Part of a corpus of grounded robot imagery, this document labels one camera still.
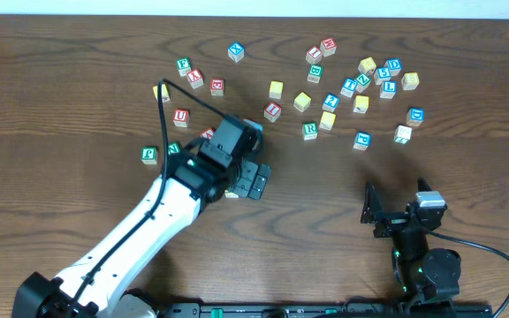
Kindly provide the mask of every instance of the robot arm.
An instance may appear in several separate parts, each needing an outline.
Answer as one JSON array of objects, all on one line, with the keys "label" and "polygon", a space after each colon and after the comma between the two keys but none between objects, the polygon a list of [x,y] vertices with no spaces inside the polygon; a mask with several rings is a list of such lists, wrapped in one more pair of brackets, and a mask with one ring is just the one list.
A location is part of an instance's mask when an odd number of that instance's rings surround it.
[{"label": "robot arm", "polygon": [[[76,317],[118,316],[116,305],[128,285],[170,239],[225,191],[261,198],[270,167],[249,161],[262,149],[262,129],[251,123],[227,115],[211,140],[194,140],[169,155],[162,203],[99,268],[75,304]],[[154,207],[162,177],[102,242],[71,267],[51,281],[33,273],[17,290],[11,317],[64,317],[87,273]]]}]

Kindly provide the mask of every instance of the wood grain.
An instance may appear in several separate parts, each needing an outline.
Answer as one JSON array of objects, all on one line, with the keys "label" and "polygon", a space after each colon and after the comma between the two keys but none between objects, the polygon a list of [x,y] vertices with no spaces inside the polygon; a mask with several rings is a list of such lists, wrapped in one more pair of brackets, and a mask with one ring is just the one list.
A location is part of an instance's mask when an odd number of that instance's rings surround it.
[{"label": "wood grain", "polygon": [[[328,35],[337,53],[323,60],[315,85],[306,81],[305,51]],[[226,54],[234,41],[247,48],[238,64]],[[158,169],[139,152],[161,138],[152,86],[167,77],[189,87],[175,65],[183,56],[207,80],[226,80],[224,98],[205,86],[194,94],[263,124],[262,160],[273,174],[262,201],[209,206],[134,286],[224,302],[397,295],[390,240],[359,224],[366,180],[387,207],[403,208],[424,176],[450,207],[442,233],[509,254],[509,21],[0,16],[1,317],[28,275],[69,266],[148,190]],[[420,86],[380,101],[372,85],[366,116],[342,96],[333,130],[304,142],[301,123],[319,120],[323,98],[368,56],[400,58]],[[285,83],[275,124],[262,115],[271,80]],[[312,97],[303,114],[292,106],[300,91]],[[177,107],[192,114],[190,128],[169,126],[171,140],[218,126],[184,96],[172,91],[171,99],[169,115]],[[426,122],[397,145],[393,132],[413,106],[426,110]],[[366,152],[352,150],[359,130],[373,135]],[[429,242],[462,255],[458,299],[498,308],[509,289],[506,261]]]}]

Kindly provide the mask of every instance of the yellow cube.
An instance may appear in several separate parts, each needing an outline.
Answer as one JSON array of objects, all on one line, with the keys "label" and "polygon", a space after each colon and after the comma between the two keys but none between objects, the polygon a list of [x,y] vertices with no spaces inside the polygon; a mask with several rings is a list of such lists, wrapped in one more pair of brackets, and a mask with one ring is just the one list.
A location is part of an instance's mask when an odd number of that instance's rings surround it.
[{"label": "yellow cube", "polygon": [[280,99],[282,98],[282,88],[284,87],[284,83],[272,80],[270,82],[270,98]]},{"label": "yellow cube", "polygon": [[361,61],[359,64],[359,72],[371,75],[376,70],[376,63],[375,60],[372,59],[372,57],[367,57]]},{"label": "yellow cube", "polygon": [[311,102],[311,97],[309,97],[306,93],[301,92],[295,100],[293,100],[293,107],[296,110],[303,112],[309,107],[309,103]]},{"label": "yellow cube", "polygon": [[404,74],[404,77],[402,78],[402,89],[412,90],[418,85],[420,85],[420,77],[417,76],[416,72]]},{"label": "yellow cube", "polygon": [[[155,93],[155,98],[158,101],[158,86],[152,87],[152,91]],[[163,102],[170,101],[170,95],[168,95],[168,88],[166,88],[166,84],[163,84],[161,96],[163,97]]]},{"label": "yellow cube", "polygon": [[361,114],[366,113],[368,110],[368,96],[358,95],[354,98],[353,112]]},{"label": "yellow cube", "polygon": [[330,113],[329,111],[324,111],[322,121],[319,123],[319,128],[331,130],[331,128],[333,128],[333,123],[335,123],[336,116],[337,115]]}]

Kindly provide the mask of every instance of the white background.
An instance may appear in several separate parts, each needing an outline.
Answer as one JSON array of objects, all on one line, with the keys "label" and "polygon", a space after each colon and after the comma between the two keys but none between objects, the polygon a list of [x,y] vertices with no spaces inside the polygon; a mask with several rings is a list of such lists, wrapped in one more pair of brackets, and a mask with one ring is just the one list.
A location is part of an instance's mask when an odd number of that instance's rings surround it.
[{"label": "white background", "polygon": [[509,0],[0,0],[0,13],[509,19]]}]

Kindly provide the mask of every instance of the wooden surface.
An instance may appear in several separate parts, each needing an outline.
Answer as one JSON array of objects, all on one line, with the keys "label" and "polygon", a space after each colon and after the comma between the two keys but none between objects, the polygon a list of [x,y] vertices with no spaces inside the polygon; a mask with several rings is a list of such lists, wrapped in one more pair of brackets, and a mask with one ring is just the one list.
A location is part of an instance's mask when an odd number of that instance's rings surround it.
[{"label": "wooden surface", "polygon": [[[319,84],[306,81],[305,52],[327,35],[338,42]],[[247,48],[238,64],[226,48]],[[327,93],[372,56],[399,57],[418,72],[415,91],[379,101],[374,83],[365,116],[341,96],[331,132],[303,141]],[[412,200],[424,176],[447,199],[442,233],[509,254],[509,21],[422,19],[187,19],[0,16],[0,316],[33,271],[52,277],[98,243],[141,200],[158,169],[141,147],[160,145],[152,86],[180,78],[190,57],[206,81],[223,77],[224,98],[194,94],[264,126],[262,160],[273,168],[262,201],[221,200],[181,232],[134,286],[163,299],[208,302],[343,301],[401,293],[388,239],[360,224],[366,180],[387,208]],[[280,119],[263,115],[271,80],[285,83]],[[312,97],[299,113],[293,98]],[[188,142],[219,118],[171,90],[168,116],[191,110]],[[403,146],[391,141],[409,107],[426,121]],[[366,152],[352,150],[363,130]],[[498,308],[509,264],[495,255],[429,238],[462,256],[462,300]],[[509,316],[509,307],[504,313]]]}]

